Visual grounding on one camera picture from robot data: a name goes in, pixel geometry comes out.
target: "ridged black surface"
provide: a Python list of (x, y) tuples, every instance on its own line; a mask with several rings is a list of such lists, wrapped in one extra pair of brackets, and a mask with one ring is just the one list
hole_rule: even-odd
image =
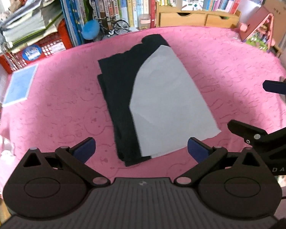
[(193, 189), (177, 187), (168, 178), (117, 178), (111, 186), (94, 189), (81, 207), (62, 218), (30, 221), (14, 216), (1, 228), (268, 229), (275, 222), (270, 216), (255, 221), (224, 218), (208, 210)]

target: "bicycle wheel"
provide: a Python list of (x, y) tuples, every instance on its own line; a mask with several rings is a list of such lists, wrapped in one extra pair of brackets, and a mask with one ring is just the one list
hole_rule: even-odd
[(124, 20), (117, 20), (114, 22), (113, 30), (117, 35), (128, 33), (129, 32), (129, 25)]

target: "light blue card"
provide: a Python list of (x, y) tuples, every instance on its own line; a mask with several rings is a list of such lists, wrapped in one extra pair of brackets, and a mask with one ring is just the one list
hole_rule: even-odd
[(31, 65), (13, 72), (2, 104), (3, 107), (27, 99), (37, 66), (37, 64)]

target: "wooden drawer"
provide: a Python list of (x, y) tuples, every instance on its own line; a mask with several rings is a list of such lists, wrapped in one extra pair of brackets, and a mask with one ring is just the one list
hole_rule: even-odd
[(237, 15), (219, 16), (219, 15), (207, 15), (206, 27), (221, 27), (221, 28), (235, 28), (239, 21)]
[(206, 14), (196, 13), (160, 13), (160, 27), (204, 26)]

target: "blue round sticker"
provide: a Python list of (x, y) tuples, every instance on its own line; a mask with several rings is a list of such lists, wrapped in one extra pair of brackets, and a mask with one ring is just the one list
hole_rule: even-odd
[(38, 59), (42, 53), (42, 49), (38, 45), (31, 45), (25, 48), (22, 52), (24, 60), (32, 61)]

